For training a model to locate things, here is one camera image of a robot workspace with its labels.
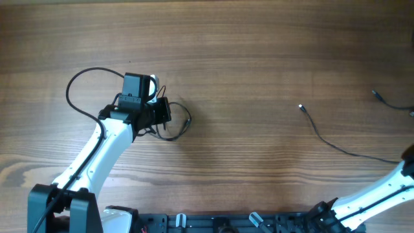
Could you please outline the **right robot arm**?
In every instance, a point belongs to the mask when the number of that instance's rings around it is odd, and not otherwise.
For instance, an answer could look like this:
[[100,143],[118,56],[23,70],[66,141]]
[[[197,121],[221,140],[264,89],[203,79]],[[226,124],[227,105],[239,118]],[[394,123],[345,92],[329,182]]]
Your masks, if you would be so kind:
[[394,170],[372,185],[330,202],[320,202],[305,216],[308,232],[354,232],[364,221],[413,199],[413,146]]

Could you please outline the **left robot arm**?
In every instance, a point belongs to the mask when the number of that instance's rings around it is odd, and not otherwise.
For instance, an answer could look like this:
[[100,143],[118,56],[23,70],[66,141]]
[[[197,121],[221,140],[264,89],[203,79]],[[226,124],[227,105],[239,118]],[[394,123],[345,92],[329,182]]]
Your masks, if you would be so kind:
[[72,164],[50,185],[28,196],[28,232],[148,232],[138,210],[108,206],[97,198],[114,164],[137,137],[171,120],[168,99],[158,97],[154,74],[126,73],[122,92],[93,120],[96,129]]

